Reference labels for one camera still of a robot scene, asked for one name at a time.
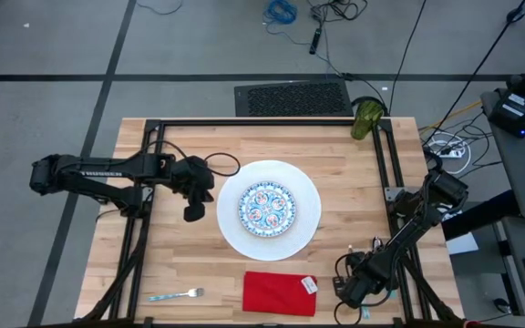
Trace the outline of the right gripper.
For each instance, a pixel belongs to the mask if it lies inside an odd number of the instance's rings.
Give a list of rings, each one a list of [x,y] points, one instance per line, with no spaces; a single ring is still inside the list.
[[[349,277],[334,277],[335,295],[341,302],[353,309],[377,307],[386,302],[391,293],[390,283],[394,280],[395,256],[388,251],[358,251],[346,254],[344,259]],[[388,292],[382,300],[364,303],[368,294],[378,295],[385,288]]]

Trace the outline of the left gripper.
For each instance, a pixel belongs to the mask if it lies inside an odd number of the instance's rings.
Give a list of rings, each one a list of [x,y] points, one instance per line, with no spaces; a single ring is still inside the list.
[[[214,177],[204,159],[190,156],[172,165],[172,192],[187,200],[183,219],[187,222],[200,220],[205,215],[205,203],[214,202],[210,190]]]

